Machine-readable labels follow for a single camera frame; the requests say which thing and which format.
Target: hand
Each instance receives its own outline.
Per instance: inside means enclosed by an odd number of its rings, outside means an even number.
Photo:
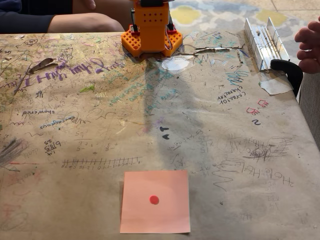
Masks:
[[[95,0],[83,0],[85,6],[90,10],[96,9],[96,3]]]
[[[300,29],[294,40],[300,43],[297,53],[299,67],[308,74],[320,73],[320,22],[312,21],[308,27]]]

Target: table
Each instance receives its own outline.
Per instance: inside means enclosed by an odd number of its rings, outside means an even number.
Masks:
[[[118,33],[1,35],[0,239],[318,239],[319,151],[245,41],[134,60]],[[191,233],[120,234],[124,172],[182,169]]]

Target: dark clothing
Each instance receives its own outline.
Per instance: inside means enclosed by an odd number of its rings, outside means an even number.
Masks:
[[[0,34],[46,33],[60,14],[72,14],[72,0],[0,0]]]

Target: orange perforated platform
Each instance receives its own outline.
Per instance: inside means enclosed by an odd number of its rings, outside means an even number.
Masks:
[[[183,36],[180,32],[176,32],[174,34],[168,34],[169,40],[172,44],[172,49],[166,49],[165,45],[163,45],[163,50],[160,51],[165,57],[171,57],[171,55],[182,45]],[[142,53],[150,53],[150,51],[143,51],[141,38],[139,35],[132,35],[131,31],[128,30],[121,34],[122,45],[125,49],[128,50],[129,53],[134,57],[139,57]],[[170,48],[170,43],[168,42],[167,36],[164,35],[164,44],[168,48]]]

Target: black clamp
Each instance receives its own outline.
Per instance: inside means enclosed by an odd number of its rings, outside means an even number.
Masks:
[[[289,82],[293,87],[293,93],[297,97],[302,79],[304,78],[304,73],[302,72],[301,68],[293,62],[281,59],[271,60],[270,68],[272,70],[285,72]]]

